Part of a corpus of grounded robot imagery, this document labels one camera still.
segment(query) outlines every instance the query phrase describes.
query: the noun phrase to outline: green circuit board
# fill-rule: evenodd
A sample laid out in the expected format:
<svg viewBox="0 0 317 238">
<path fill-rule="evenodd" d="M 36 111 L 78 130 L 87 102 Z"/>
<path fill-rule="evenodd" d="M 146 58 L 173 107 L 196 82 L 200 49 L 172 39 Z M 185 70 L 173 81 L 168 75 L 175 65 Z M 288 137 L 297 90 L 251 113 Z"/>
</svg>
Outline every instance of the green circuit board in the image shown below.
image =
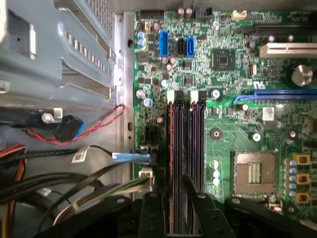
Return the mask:
<svg viewBox="0 0 317 238">
<path fill-rule="evenodd" d="M 157 141 L 152 146 L 158 148 L 158 165 L 165 170 L 167 92 L 183 91 L 189 101 L 190 91 L 206 91 L 205 191 L 220 202 L 233 195 L 263 200 L 274 193 L 284 201 L 279 212 L 297 220 L 309 218 L 317 222 L 317 147 L 305 144 L 317 140 L 317 102 L 245 101 L 247 109 L 240 103 L 233 104 L 238 95 L 254 90 L 293 89 L 290 77 L 295 66 L 317 66 L 315 59 L 260 58 L 259 48 L 267 36 L 233 35 L 234 31 L 240 26 L 260 23 L 307 23 L 311 13 L 248 11 L 246 14 L 237 20 L 232 11 L 214 11 L 212 21 L 217 24 L 210 24 L 193 18 L 180 21 L 175 11 L 165 12 L 160 20 L 144 19 L 141 12 L 135 13 L 135 150 L 148 145 L 145 137 L 149 126 L 156 128 Z M 159 35 L 153 32 L 156 23 L 161 31 L 169 31 L 171 57 L 177 56 L 179 39 L 195 39 L 195 56 L 177 56 L 178 62 L 170 74 L 166 74 L 159 57 Z M 139 32 L 144 32 L 146 42 L 141 48 Z M 317 37 L 295 36 L 292 42 L 317 42 Z M 145 98 L 151 99 L 153 105 L 148 101 L 146 104 Z M 212 137 L 214 129 L 220 130 L 220 138 Z M 309 162 L 299 163 L 295 176 L 301 180 L 300 176 L 308 175 L 308 180 L 299 182 L 296 195 L 290 196 L 293 190 L 285 188 L 288 163 L 303 156 Z M 135 176 L 139 169 L 136 165 Z M 246 174 L 246 180 L 240 179 L 242 174 Z"/>
</svg>

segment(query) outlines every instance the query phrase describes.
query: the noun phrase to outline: barcode sticker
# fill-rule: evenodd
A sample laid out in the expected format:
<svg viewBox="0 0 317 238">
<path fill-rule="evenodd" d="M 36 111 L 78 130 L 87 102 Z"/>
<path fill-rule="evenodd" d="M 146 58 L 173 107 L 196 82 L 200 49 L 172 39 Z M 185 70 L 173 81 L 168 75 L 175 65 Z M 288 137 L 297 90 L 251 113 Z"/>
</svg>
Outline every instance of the barcode sticker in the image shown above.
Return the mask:
<svg viewBox="0 0 317 238">
<path fill-rule="evenodd" d="M 263 121 L 273 121 L 274 120 L 274 108 L 263 108 L 262 112 Z"/>
<path fill-rule="evenodd" d="M 37 191 L 37 193 L 39 193 L 40 195 L 43 195 L 44 197 L 47 197 L 50 193 L 51 193 L 52 190 L 50 190 L 49 188 L 42 188 L 40 190 Z"/>
<path fill-rule="evenodd" d="M 71 163 L 73 164 L 73 163 L 84 162 L 89 147 L 90 147 L 90 145 L 89 146 L 85 146 L 85 147 L 81 148 L 79 151 L 77 151 L 77 153 L 74 155 L 73 160 L 71 161 Z"/>
</svg>

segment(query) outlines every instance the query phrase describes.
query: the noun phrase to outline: blue sata port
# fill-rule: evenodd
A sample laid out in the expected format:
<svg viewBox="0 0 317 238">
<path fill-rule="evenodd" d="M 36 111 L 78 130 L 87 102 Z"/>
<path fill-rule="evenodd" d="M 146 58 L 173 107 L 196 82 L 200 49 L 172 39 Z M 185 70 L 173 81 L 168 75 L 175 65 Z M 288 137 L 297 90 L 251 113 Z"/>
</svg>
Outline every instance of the blue sata port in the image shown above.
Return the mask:
<svg viewBox="0 0 317 238">
<path fill-rule="evenodd" d="M 195 56 L 195 39 L 194 37 L 186 38 L 186 56 L 194 57 Z"/>
<path fill-rule="evenodd" d="M 158 39 L 158 49 L 160 57 L 169 56 L 169 32 L 161 31 Z"/>
</svg>

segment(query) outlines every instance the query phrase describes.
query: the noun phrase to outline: red cable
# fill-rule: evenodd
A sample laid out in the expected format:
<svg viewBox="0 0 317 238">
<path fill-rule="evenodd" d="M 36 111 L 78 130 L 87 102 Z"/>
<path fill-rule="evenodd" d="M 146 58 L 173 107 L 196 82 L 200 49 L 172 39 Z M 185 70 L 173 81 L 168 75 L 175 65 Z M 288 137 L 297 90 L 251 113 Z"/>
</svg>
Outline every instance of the red cable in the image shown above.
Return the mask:
<svg viewBox="0 0 317 238">
<path fill-rule="evenodd" d="M 104 121 L 110 116 L 112 115 L 114 112 L 116 112 L 119 108 L 122 108 L 121 112 L 116 115 L 113 119 L 111 119 L 110 121 L 106 122 L 105 124 Z M 36 139 L 36 140 L 41 140 L 41 141 L 44 141 L 44 142 L 48 142 L 48 143 L 51 143 L 51 144 L 54 144 L 54 145 L 68 145 L 70 144 L 71 142 L 74 142 L 76 140 L 79 140 L 79 139 L 82 139 L 84 138 L 85 136 L 91 134 L 92 132 L 96 131 L 96 130 L 99 130 L 99 129 L 102 129 L 104 128 L 105 126 L 113 123 L 114 121 L 116 121 L 125 111 L 125 106 L 123 104 L 120 104 L 118 106 L 116 106 L 114 109 L 112 109 L 111 111 L 107 112 L 106 115 L 96 123 L 96 125 L 94 127 L 92 127 L 91 129 L 89 129 L 87 132 L 73 138 L 71 141 L 66 141 L 66 142 L 59 142 L 57 141 L 56 139 L 46 139 L 44 138 L 42 135 L 40 135 L 34 128 L 28 128 L 26 130 L 23 130 L 28 136 L 30 136 L 31 138 L 33 139 Z"/>
</svg>

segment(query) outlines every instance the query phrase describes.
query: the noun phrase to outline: motherboard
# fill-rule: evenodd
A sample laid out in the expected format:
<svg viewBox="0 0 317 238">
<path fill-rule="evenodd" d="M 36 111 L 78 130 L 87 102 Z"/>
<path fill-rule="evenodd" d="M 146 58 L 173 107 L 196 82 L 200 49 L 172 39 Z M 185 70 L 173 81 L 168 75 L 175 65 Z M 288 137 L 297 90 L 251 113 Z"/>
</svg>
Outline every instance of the motherboard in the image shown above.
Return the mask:
<svg viewBox="0 0 317 238">
<path fill-rule="evenodd" d="M 312 21 L 309 11 L 135 13 L 135 150 L 166 177 L 171 232 L 185 173 L 221 203 L 241 196 L 317 223 Z"/>
</svg>

